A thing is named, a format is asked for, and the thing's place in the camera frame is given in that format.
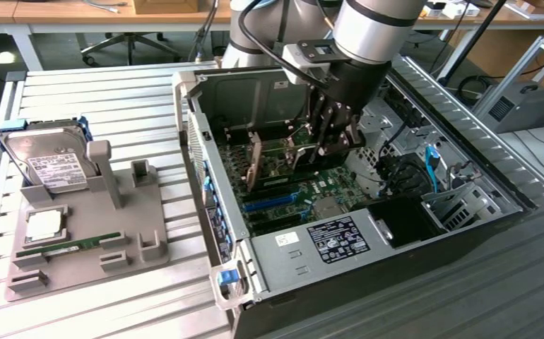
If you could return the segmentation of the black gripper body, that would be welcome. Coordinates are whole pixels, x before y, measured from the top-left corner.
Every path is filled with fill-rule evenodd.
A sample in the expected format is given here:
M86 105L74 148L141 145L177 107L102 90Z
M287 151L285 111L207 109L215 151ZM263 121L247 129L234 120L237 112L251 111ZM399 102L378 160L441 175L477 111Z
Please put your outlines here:
M382 64L365 64L355 60L331 63L322 92L353 110L362 110L375 96L390 68L390 61Z

